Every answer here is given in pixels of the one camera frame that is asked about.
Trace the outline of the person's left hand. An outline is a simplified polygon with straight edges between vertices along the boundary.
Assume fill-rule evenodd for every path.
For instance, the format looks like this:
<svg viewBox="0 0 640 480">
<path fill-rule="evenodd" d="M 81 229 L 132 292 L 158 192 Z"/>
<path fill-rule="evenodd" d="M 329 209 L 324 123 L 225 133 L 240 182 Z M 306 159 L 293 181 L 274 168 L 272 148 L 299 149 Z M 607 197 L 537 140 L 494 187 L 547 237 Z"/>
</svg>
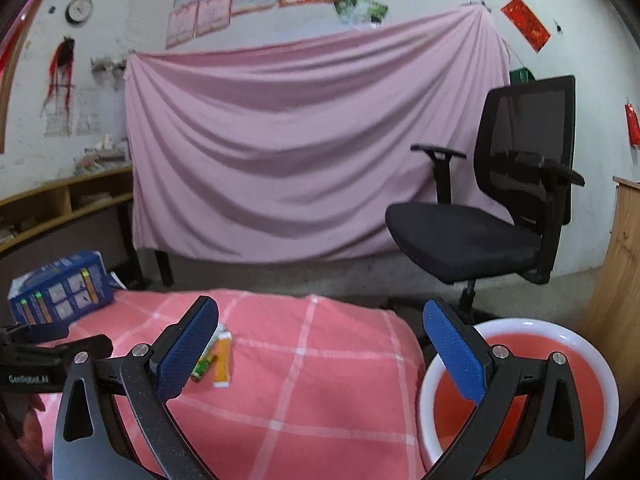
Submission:
<svg viewBox="0 0 640 480">
<path fill-rule="evenodd" d="M 23 422 L 23 434 L 17 439 L 18 445 L 31 458 L 44 454 L 42 427 L 38 418 L 46 406 L 38 394 L 30 394 L 27 400 L 27 413 Z"/>
</svg>

